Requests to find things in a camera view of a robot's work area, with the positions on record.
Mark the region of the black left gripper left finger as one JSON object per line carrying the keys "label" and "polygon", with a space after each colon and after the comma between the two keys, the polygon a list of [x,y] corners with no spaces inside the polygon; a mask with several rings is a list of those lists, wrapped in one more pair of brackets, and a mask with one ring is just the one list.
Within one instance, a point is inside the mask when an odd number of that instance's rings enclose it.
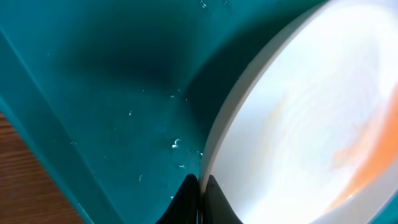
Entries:
{"label": "black left gripper left finger", "polygon": [[199,194],[197,177],[188,174],[156,224],[196,224]]}

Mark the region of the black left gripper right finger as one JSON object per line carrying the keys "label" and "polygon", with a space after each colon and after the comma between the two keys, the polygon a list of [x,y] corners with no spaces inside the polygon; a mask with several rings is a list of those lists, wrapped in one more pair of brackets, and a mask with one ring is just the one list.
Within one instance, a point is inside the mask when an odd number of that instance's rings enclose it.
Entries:
{"label": "black left gripper right finger", "polygon": [[203,197],[204,224],[243,224],[234,213],[213,175],[209,176]]}

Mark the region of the white plate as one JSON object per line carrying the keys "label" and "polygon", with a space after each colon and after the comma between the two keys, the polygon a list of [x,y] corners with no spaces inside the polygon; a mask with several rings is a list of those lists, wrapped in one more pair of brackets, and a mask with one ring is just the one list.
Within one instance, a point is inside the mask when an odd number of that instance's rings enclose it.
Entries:
{"label": "white plate", "polygon": [[200,168],[242,223],[397,222],[397,2],[325,1],[226,97]]}

